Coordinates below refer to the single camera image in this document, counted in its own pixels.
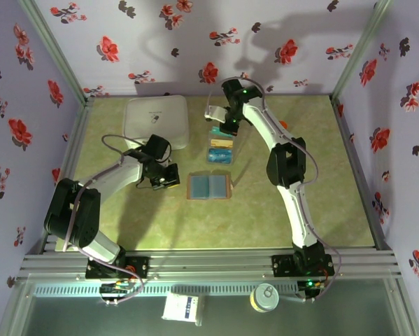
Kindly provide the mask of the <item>aluminium frame rail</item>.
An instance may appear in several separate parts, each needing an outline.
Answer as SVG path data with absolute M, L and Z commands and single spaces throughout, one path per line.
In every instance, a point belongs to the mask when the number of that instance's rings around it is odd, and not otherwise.
M 129 251 L 130 257 L 150 259 L 147 278 L 168 281 L 259 281 L 274 277 L 274 255 L 291 254 L 290 248 L 194 249 Z M 331 252 L 336 279 L 399 279 L 402 272 L 392 251 L 341 248 Z M 79 252 L 49 251 L 24 257 L 16 275 L 20 281 L 82 281 L 87 258 Z

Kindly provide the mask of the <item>white paper packet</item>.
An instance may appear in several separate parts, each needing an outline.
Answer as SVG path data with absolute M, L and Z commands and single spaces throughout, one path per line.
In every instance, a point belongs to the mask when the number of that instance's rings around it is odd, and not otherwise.
M 162 319 L 202 325 L 204 298 L 202 296 L 169 293 L 166 297 Z

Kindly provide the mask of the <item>yellow tin can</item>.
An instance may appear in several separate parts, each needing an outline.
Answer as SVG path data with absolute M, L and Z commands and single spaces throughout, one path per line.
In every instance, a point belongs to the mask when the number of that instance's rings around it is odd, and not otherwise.
M 250 293 L 250 305 L 259 313 L 267 313 L 277 308 L 279 294 L 270 283 L 261 283 Z

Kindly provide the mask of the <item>clear acrylic card stand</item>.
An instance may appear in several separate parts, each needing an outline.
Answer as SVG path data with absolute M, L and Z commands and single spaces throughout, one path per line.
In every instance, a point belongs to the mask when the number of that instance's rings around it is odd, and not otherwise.
M 232 155 L 233 155 L 232 163 L 233 163 L 234 162 L 235 155 L 236 155 L 236 151 L 235 151 L 235 138 L 234 138 L 234 136 L 231 136 L 231 137 L 216 136 L 216 135 L 211 134 L 211 129 L 210 129 L 210 131 L 208 133 L 208 146 L 207 146 L 207 151 L 206 151 L 206 159 L 207 159 L 207 162 L 208 163 L 211 163 L 211 162 L 208 161 L 208 150 L 209 150 L 209 148 L 213 148 L 213 147 L 210 146 L 210 140 L 211 139 L 231 139 L 231 140 L 234 141 L 233 148 L 226 148 L 226 149 L 232 150 Z

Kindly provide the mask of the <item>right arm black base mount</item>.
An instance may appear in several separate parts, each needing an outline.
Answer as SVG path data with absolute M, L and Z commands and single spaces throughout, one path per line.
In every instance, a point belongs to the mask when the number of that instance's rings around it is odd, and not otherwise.
M 332 277 L 335 274 L 331 255 L 326 255 L 310 266 L 302 265 L 294 254 L 273 255 L 271 266 L 274 277 Z

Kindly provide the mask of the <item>white zipped medicine case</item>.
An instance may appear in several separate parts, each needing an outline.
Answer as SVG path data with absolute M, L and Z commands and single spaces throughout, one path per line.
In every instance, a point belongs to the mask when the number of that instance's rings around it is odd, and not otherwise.
M 122 135 L 146 143 L 153 134 L 166 139 L 174 150 L 189 144 L 189 115 L 183 96 L 141 97 L 126 103 Z

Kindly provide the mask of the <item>blue credit card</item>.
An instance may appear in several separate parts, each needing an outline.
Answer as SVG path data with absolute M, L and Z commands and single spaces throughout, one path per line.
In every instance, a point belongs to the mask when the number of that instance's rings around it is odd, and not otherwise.
M 225 148 L 209 148 L 208 161 L 216 164 L 230 165 L 233 160 L 232 150 Z

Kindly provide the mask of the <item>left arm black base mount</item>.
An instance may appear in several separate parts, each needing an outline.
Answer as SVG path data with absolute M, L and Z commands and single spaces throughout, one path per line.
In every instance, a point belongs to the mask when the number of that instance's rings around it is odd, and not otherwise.
M 126 269 L 132 273 L 138 274 L 142 279 L 147 279 L 149 270 L 150 258 L 146 256 L 122 256 L 119 257 L 113 264 L 116 267 Z M 104 266 L 96 261 L 88 261 L 85 272 L 86 279 L 130 279 L 134 276 Z

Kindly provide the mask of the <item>aluminium frame post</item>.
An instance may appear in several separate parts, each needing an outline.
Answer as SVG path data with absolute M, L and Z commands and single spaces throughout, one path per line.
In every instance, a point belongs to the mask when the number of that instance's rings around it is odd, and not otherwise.
M 80 88 L 79 81 L 76 78 L 73 69 L 70 67 L 64 53 L 62 52 L 62 49 L 57 42 L 57 39 L 52 33 L 51 28 L 49 28 L 49 25 L 43 17 L 35 0 L 17 0 L 17 2 L 33 24 L 34 29 L 38 33 L 40 39 L 42 40 L 44 46 L 49 52 L 53 62 L 57 66 L 64 80 L 69 85 L 75 98 L 82 106 L 86 106 L 87 98 Z
M 339 99 L 343 89 L 347 86 L 348 81 L 352 78 L 362 56 L 367 51 L 371 40 L 377 34 L 377 31 L 382 21 L 384 21 L 385 16 L 393 2 L 394 0 L 378 0 L 373 7 L 371 17 L 365 24 L 364 31 L 362 32 L 357 44 L 355 45 L 355 49 L 353 50 L 352 55 L 346 63 L 346 66 L 344 67 L 333 92 L 329 96 L 332 104 Z

